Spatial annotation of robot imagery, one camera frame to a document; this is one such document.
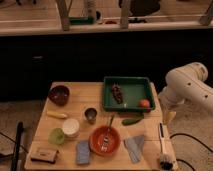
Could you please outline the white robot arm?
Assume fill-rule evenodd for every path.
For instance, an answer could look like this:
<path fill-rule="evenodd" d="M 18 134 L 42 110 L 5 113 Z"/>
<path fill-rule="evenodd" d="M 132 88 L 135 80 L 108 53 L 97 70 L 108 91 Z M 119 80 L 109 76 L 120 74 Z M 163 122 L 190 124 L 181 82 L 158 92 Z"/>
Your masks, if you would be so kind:
<path fill-rule="evenodd" d="M 163 113 L 163 124 L 169 124 L 175 117 L 174 108 L 189 100 L 213 114 L 213 88 L 204 83 L 208 70 L 200 62 L 192 62 L 170 70 L 166 86 L 158 94 Z"/>

